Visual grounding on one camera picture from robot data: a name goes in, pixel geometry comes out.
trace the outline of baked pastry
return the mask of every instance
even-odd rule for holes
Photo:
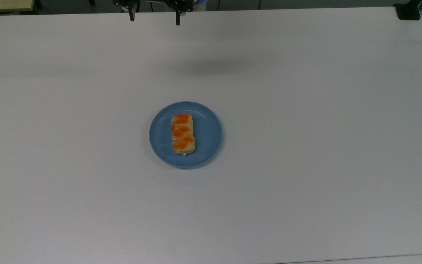
[[[193,118],[190,114],[175,115],[172,124],[172,147],[181,155],[190,154],[195,150],[193,137]]]

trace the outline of blue plate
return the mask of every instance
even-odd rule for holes
[[[186,156],[174,153],[171,119],[174,115],[189,113],[193,118],[195,150]],[[208,107],[195,102],[178,102],[161,110],[149,129],[149,142],[156,155],[168,164],[195,168],[209,162],[221,146],[222,129],[218,117]]]

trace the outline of floor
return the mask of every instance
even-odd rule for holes
[[[325,8],[325,7],[391,7],[394,3],[405,3],[407,0],[208,0],[208,11],[219,10],[256,10],[289,9],[289,8]],[[112,0],[96,0],[95,6],[89,0],[41,0],[42,9],[39,14],[82,14],[82,13],[119,13],[122,9],[113,5]],[[162,3],[152,3],[155,12],[163,12]],[[142,1],[140,12],[151,12],[151,4]]]

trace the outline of black clamp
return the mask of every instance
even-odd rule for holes
[[[134,21],[134,6],[139,5],[140,0],[113,0],[114,5],[122,6],[128,10],[129,20]],[[180,25],[180,16],[186,12],[193,12],[193,0],[162,0],[175,11],[177,26]]]
[[[139,4],[140,0],[114,0],[114,5],[122,6],[128,10],[129,20],[134,21],[135,9],[134,7]]]
[[[400,20],[419,20],[421,15],[419,13],[418,5],[421,1],[422,0],[410,0],[406,4],[394,4],[393,6],[395,7],[395,10],[397,10],[398,18],[400,18]]]

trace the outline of robotic arm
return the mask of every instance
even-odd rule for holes
[[[134,21],[134,7],[140,0],[113,0],[114,5],[122,6],[128,10],[129,19]],[[186,12],[193,12],[193,0],[162,0],[166,5],[175,10],[177,25],[180,25],[180,16]]]

